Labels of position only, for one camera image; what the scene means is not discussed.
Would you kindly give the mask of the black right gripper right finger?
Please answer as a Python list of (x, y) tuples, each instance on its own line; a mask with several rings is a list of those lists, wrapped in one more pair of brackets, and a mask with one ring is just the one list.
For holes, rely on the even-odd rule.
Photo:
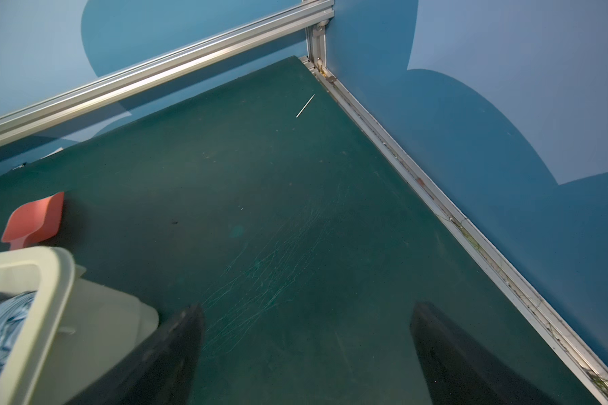
[(415, 304), (410, 334), (434, 404), (554, 404), (434, 304)]

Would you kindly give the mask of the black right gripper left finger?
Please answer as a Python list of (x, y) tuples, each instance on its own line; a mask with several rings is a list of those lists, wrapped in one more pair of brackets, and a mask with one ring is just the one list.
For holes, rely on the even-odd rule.
[(68, 403), (185, 404), (203, 342), (203, 308), (189, 305)]

